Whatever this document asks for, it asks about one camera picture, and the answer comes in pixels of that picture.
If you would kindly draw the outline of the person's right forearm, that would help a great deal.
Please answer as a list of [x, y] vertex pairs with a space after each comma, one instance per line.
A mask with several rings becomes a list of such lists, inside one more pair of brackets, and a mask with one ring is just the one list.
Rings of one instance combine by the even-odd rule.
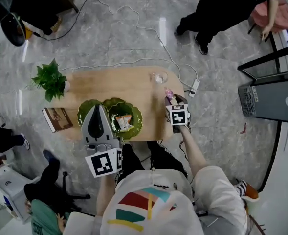
[[208, 163], [196, 144], [192, 134], [190, 133], [187, 126], [179, 126], [180, 132], [185, 143], [186, 155], [189, 161], [189, 166], [193, 177], [203, 168], [208, 166]]

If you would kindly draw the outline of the orange white snack packet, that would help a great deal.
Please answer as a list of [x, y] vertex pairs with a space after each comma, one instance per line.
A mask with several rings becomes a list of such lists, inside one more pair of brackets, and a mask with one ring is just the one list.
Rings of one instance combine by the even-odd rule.
[[132, 115], [124, 115], [116, 117], [115, 119], [120, 127], [121, 132], [127, 132], [134, 128], [134, 126], [130, 124], [130, 121], [132, 120]]

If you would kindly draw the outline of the black moulded seat shell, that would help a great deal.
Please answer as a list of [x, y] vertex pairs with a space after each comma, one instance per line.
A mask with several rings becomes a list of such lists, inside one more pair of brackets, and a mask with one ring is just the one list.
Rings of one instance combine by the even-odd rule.
[[12, 2], [0, 0], [0, 25], [9, 42], [20, 47], [26, 40], [26, 30], [19, 15], [11, 11]]

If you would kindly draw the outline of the white power strip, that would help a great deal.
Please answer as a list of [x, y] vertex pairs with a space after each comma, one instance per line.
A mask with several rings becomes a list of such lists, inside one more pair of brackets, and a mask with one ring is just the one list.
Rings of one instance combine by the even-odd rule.
[[200, 84], [200, 81], [198, 79], [195, 79], [195, 81], [194, 81], [194, 83], [193, 83], [193, 85], [192, 85], [192, 87], [191, 87], [191, 89], [189, 91], [189, 96], [190, 97], [194, 97], [195, 96], [196, 91], [197, 91], [197, 89], [199, 87], [199, 84]]

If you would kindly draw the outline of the green leaf-shaped plate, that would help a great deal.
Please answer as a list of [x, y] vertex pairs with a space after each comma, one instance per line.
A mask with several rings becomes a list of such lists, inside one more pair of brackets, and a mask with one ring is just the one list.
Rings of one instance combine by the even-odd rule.
[[[107, 115], [109, 117], [109, 123], [111, 124], [112, 131], [116, 137], [122, 138], [124, 140], [130, 140], [140, 133], [143, 120], [140, 110], [133, 106], [131, 103], [128, 103], [125, 100], [117, 97], [106, 99], [103, 102], [96, 99], [84, 101], [80, 105], [77, 113], [77, 120], [80, 126], [83, 125], [87, 113], [96, 104], [102, 104], [106, 109]], [[131, 116], [129, 119], [130, 127], [128, 130], [122, 130], [122, 127], [118, 123], [117, 119], [126, 115]]]

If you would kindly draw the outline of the person's striped sock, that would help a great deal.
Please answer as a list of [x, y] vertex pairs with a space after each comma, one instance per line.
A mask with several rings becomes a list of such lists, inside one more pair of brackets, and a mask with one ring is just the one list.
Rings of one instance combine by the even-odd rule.
[[234, 188], [237, 192], [237, 194], [240, 197], [245, 196], [246, 191], [247, 191], [247, 183], [244, 180], [240, 180], [237, 182], [237, 184], [234, 185]]

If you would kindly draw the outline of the person's brown shoe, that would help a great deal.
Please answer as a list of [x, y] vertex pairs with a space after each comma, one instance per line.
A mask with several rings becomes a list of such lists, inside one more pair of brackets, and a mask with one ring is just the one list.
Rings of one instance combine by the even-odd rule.
[[250, 184], [244, 182], [244, 194], [241, 198], [249, 202], [256, 202], [259, 200], [259, 193]]

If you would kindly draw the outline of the person's white printed t-shirt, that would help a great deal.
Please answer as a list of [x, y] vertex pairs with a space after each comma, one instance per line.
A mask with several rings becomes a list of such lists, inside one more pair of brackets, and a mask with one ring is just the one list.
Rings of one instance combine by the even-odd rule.
[[216, 166], [189, 184], [170, 169], [137, 170], [118, 183], [101, 216], [75, 212], [63, 235], [245, 235], [242, 199]]

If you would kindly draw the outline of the pink snack packet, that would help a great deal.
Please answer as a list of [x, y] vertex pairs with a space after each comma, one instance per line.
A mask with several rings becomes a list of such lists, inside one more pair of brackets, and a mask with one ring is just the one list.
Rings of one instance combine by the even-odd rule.
[[169, 88], [165, 87], [165, 94], [166, 94], [166, 98], [169, 101], [172, 101], [174, 99], [174, 93], [172, 92], [172, 90], [170, 90]]

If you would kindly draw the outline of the black office chair base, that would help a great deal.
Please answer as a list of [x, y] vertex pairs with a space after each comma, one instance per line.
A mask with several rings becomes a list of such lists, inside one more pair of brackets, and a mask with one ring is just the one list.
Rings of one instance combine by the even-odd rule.
[[86, 195], [71, 195], [68, 194], [67, 189], [66, 189], [66, 177], [68, 176], [68, 173], [66, 171], [63, 172], [63, 177], [62, 177], [62, 192], [63, 194], [71, 200], [87, 200], [90, 199], [91, 196], [89, 194]]

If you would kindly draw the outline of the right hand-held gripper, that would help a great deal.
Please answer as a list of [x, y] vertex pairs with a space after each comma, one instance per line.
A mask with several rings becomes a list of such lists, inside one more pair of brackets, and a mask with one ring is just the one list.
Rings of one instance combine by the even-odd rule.
[[171, 100], [166, 96], [166, 119], [170, 123], [173, 133], [179, 133], [180, 126], [189, 126], [190, 124], [190, 112], [188, 110], [188, 102], [184, 97], [174, 94], [175, 100], [178, 105], [171, 105]]

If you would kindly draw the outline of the white appliance box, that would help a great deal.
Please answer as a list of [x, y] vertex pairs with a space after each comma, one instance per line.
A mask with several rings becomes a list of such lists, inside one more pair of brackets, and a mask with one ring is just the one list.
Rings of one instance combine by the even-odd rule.
[[8, 166], [0, 168], [0, 204], [17, 220], [25, 224], [30, 215], [26, 211], [24, 186], [38, 182], [40, 177], [30, 180]]

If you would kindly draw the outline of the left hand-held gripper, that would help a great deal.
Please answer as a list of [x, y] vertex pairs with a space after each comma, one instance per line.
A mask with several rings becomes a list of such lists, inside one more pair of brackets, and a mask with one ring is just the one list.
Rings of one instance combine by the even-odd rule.
[[88, 155], [85, 160], [95, 178], [122, 170], [120, 141], [115, 137], [107, 112], [102, 105], [96, 104], [87, 113], [82, 125], [82, 133], [87, 143], [85, 149]]

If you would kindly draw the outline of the person's left forearm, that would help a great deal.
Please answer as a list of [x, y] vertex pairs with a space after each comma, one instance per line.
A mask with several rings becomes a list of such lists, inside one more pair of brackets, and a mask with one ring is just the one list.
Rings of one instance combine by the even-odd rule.
[[103, 216], [109, 202], [115, 195], [115, 175], [101, 177], [100, 188], [96, 200], [96, 215]]

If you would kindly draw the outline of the person's black striped trousers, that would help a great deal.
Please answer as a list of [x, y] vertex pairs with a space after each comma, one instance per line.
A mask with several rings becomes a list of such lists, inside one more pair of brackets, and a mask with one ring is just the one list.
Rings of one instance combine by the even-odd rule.
[[[151, 152], [151, 169], [177, 170], [182, 172], [186, 178], [188, 177], [182, 163], [169, 153], [164, 146], [160, 145], [157, 141], [146, 141], [146, 143]], [[144, 170], [144, 167], [135, 154], [132, 146], [130, 144], [125, 144], [122, 148], [122, 170], [116, 179], [116, 184], [136, 170]]]

